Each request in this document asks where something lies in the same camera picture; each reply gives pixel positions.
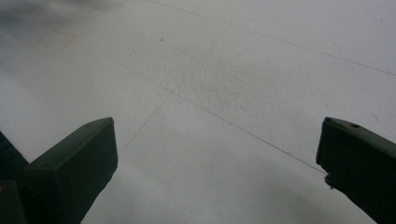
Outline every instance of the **dark object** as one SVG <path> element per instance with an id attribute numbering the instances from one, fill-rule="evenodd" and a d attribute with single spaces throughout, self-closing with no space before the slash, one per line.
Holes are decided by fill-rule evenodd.
<path id="1" fill-rule="evenodd" d="M 21 171 L 27 164 L 21 153 L 0 133 L 0 180 L 20 181 Z"/>
<path id="2" fill-rule="evenodd" d="M 114 121 L 99 119 L 68 135 L 23 172 L 15 167 L 20 170 L 10 179 L 18 181 L 28 223 L 79 223 L 117 164 Z"/>
<path id="3" fill-rule="evenodd" d="M 326 118 L 317 164 L 326 183 L 343 192 L 374 221 L 396 223 L 396 145 L 361 126 Z"/>
<path id="4" fill-rule="evenodd" d="M 15 181 L 0 180 L 0 221 L 1 223 L 26 224 Z"/>

